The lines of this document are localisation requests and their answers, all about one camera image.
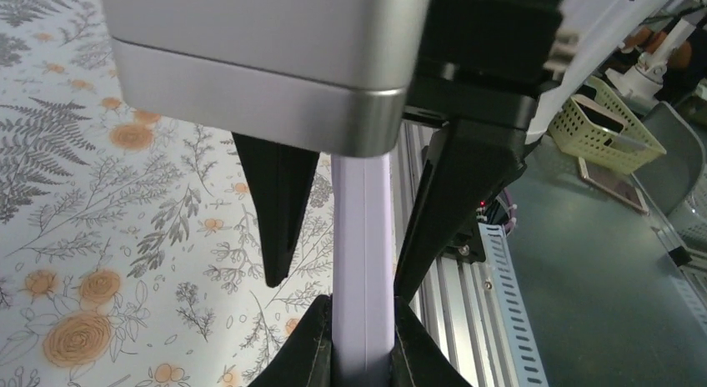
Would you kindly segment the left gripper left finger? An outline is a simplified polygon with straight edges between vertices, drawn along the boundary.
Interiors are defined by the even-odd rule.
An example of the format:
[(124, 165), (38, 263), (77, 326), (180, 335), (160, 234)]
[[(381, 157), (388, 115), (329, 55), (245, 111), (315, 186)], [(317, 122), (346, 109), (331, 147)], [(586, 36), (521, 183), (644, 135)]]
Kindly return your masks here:
[(319, 295), (304, 313), (270, 364), (250, 387), (329, 387), (331, 384), (331, 306)]

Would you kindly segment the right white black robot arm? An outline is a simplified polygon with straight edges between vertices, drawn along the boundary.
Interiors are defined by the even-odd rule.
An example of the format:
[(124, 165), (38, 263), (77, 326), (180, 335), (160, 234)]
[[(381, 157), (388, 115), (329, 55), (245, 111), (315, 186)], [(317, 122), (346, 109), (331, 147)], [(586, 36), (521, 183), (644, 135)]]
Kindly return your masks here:
[(213, 123), (251, 188), (267, 285), (288, 276), (319, 155), (378, 157), (405, 113), (435, 112), (394, 282), (410, 299), (560, 103), (666, 2), (226, 0), (237, 95)]

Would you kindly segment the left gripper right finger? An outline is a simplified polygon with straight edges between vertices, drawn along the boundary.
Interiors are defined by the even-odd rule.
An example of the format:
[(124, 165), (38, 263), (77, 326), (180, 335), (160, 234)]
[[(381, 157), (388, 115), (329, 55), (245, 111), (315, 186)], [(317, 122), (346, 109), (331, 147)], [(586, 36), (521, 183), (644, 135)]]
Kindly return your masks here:
[(449, 363), (414, 311), (394, 298), (395, 341), (391, 352), (390, 386), (470, 387)]

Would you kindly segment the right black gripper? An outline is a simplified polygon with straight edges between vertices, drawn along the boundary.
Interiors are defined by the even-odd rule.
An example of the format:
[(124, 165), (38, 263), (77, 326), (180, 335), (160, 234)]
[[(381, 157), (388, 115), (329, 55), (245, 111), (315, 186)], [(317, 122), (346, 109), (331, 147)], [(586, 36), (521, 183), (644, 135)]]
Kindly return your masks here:
[(426, 152), (394, 280), (406, 302), (521, 164), (539, 95), (556, 84), (550, 58), (561, 3), (430, 0), (404, 119), (441, 129)]

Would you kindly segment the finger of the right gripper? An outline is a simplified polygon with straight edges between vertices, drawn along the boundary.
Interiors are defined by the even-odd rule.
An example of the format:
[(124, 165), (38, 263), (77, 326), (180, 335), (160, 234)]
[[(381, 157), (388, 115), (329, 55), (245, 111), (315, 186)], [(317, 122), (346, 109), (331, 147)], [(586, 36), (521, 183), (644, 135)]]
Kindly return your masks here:
[(233, 134), (258, 220), (268, 287), (288, 277), (308, 207), (319, 152)]

